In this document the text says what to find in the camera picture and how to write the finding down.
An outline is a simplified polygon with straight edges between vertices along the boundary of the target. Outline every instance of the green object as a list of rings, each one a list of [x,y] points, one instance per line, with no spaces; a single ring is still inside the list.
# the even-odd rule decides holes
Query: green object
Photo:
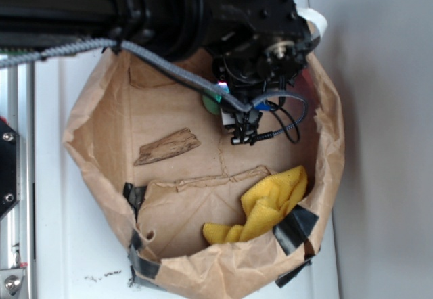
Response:
[[[220,81],[220,82],[218,82],[218,86],[222,90],[226,91],[227,93],[230,92],[230,90],[229,90],[229,88],[227,86],[227,83]],[[213,97],[218,103],[221,101],[222,97],[220,95],[218,95],[216,93],[212,93],[211,91],[208,91],[208,93],[209,93],[209,96]],[[217,103],[215,103],[214,101],[212,101],[211,99],[209,99],[209,97],[204,96],[204,95],[202,96],[202,99],[203,99],[203,105],[204,105],[204,107],[210,113],[212,113],[214,115],[219,115],[220,114],[219,105]]]
[[[220,95],[217,95],[217,94],[214,94],[214,93],[211,93],[212,94],[212,96],[216,99],[216,101],[217,102],[220,102],[220,100],[221,100],[221,96]],[[203,99],[203,105],[204,105],[204,107],[210,112],[210,113],[212,113],[212,114],[214,114],[214,115],[219,115],[220,114],[220,112],[219,112],[219,106],[214,102],[214,101],[211,101],[207,96],[205,96],[205,95],[203,95],[202,96],[202,99]]]

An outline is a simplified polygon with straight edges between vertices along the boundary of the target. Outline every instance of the paper bag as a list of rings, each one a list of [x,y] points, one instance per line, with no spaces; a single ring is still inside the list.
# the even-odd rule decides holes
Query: paper bag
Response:
[[[212,77],[204,51],[179,65]],[[313,55],[293,91],[310,105],[299,144],[280,135],[253,147],[233,146],[196,92],[127,52],[105,52],[70,114],[64,145],[129,252],[137,281],[188,298],[242,298],[272,281],[284,284],[318,253],[344,166],[342,111]],[[300,115],[300,104],[286,103]],[[133,165],[142,145],[184,128],[200,147]],[[279,128],[265,113],[260,132]],[[245,242],[206,243],[204,223],[244,223],[240,196],[263,177],[298,165],[309,176],[307,195],[273,230]],[[136,212],[124,196],[125,183],[129,192],[146,186]]]

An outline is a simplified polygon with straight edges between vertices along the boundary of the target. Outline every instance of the wooden chip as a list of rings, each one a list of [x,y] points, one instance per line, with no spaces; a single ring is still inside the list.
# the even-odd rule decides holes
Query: wooden chip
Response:
[[[191,130],[184,128],[161,140],[140,147],[140,158],[134,166],[159,162],[188,152],[201,145]]]

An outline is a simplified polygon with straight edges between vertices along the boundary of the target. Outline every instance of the yellow microfiber towel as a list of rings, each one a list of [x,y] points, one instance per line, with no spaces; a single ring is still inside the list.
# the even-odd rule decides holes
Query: yellow microfiber towel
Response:
[[[265,177],[241,197],[246,215],[244,226],[205,223],[204,237],[212,245],[246,242],[266,233],[303,199],[306,183],[303,166]]]

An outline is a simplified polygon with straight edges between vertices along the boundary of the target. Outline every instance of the black electrical tape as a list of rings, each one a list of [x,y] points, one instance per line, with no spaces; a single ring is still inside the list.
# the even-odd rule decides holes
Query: black electrical tape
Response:
[[[135,213],[135,220],[138,217],[138,211],[144,202],[144,195],[147,186],[135,187],[131,183],[125,183],[123,187],[123,196],[127,199]]]
[[[134,267],[131,265],[131,273],[132,273],[132,283],[136,283],[139,285],[143,285],[145,287],[151,288],[151,289],[155,289],[155,290],[161,290],[161,291],[167,291],[166,289],[164,289],[163,287],[160,287],[159,285],[156,285],[155,283],[152,283],[146,279],[142,279],[140,278],[136,273],[135,273],[135,269]]]
[[[301,272],[303,270],[303,268],[305,268],[308,265],[311,265],[311,258],[312,258],[312,256],[308,260],[306,260],[301,266],[297,267],[293,271],[290,271],[289,273],[281,275],[275,281],[275,284],[278,285],[279,288],[282,288],[287,283],[291,282],[291,280],[293,280],[293,278],[298,276],[299,272]]]
[[[138,236],[138,233],[134,231],[133,237],[131,239],[131,246],[129,247],[129,261],[138,273],[148,277],[149,279],[155,279],[160,270],[160,264],[151,262],[150,260],[145,260],[138,256],[137,251],[142,247],[143,244],[141,243],[141,239]]]
[[[308,239],[317,220],[319,217],[314,213],[295,206],[282,222],[274,226],[273,234],[286,255],[293,253]]]

